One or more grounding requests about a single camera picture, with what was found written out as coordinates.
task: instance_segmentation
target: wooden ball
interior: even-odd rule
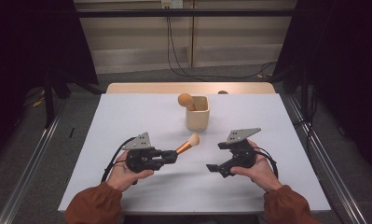
[[[179,102],[179,105],[184,107],[189,107],[194,104],[194,100],[192,99],[192,96],[188,93],[182,93],[177,98],[177,101]]]

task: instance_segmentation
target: wall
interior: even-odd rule
[[[160,1],[75,0],[77,9],[151,9]],[[184,8],[294,8],[296,0],[184,0]],[[98,74],[164,69],[168,65],[166,18],[80,19]],[[276,61],[289,17],[171,18],[182,67]],[[176,66],[172,53],[170,59]]]

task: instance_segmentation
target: white tabletop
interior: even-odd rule
[[[211,114],[208,128],[198,133],[200,144],[181,154],[175,164],[164,165],[125,191],[123,215],[263,211],[264,191],[250,179],[240,175],[223,178],[206,168],[206,164],[221,164],[231,158],[228,150],[217,146],[231,130],[257,127],[262,131],[249,139],[278,162],[281,182],[303,195],[312,211],[330,210],[279,94],[205,95]],[[193,132],[186,128],[186,112],[177,104],[177,96],[103,95],[59,211],[64,211],[79,191],[99,185],[103,169],[130,137],[149,132],[152,146],[161,150],[182,145]]]

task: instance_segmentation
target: forearm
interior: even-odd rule
[[[66,223],[118,223],[122,193],[105,182],[79,192],[65,212]]]
[[[264,199],[264,210],[269,223],[320,223],[310,215],[307,200],[288,186],[266,193]]]

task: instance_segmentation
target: wire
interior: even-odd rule
[[[121,146],[119,146],[119,148],[117,149],[116,153],[114,154],[112,160],[110,161],[110,163],[107,165],[106,169],[104,169],[104,173],[103,173],[103,176],[102,176],[102,180],[101,182],[104,182],[106,181],[107,179],[107,176],[109,175],[110,171],[111,171],[111,168],[113,168],[113,166],[117,163],[117,162],[114,162],[117,155],[118,155],[118,152],[125,146],[127,145],[127,143],[129,143],[131,140],[135,139],[135,137],[132,137],[130,139],[128,139],[127,141],[125,141]]]
[[[177,59],[177,54],[176,54],[176,50],[174,49],[174,43],[173,43],[173,37],[172,37],[172,23],[171,23],[171,16],[169,14],[170,10],[168,10],[168,17],[167,17],[167,43],[168,43],[168,47],[167,47],[167,58],[168,58],[168,64],[171,68],[171,70],[178,76],[181,76],[181,77],[192,77],[192,78],[195,78],[197,80],[200,80],[200,81],[204,81],[204,82],[207,82],[207,80],[203,79],[202,77],[219,77],[219,78],[239,78],[239,79],[242,79],[242,78],[248,78],[248,77],[255,77],[261,73],[264,72],[265,69],[271,67],[273,64],[275,64],[276,62],[269,62],[269,63],[263,63],[261,65],[261,68],[258,72],[256,73],[253,73],[251,75],[247,75],[247,76],[242,76],[242,77],[223,77],[223,76],[210,76],[210,75],[190,75],[189,73],[187,73],[183,68],[182,66],[180,65],[178,59]],[[177,63],[177,66],[179,67],[179,69],[183,72],[183,74],[181,73],[178,73],[176,72],[172,65],[171,65],[171,60],[170,60],[170,46],[171,46],[171,43],[172,43],[172,51],[173,51],[173,55],[174,55],[174,59],[176,60],[176,63]]]
[[[263,150],[271,159],[272,159],[272,156],[270,156],[270,154],[262,147],[253,147],[253,148],[258,148],[260,150]]]

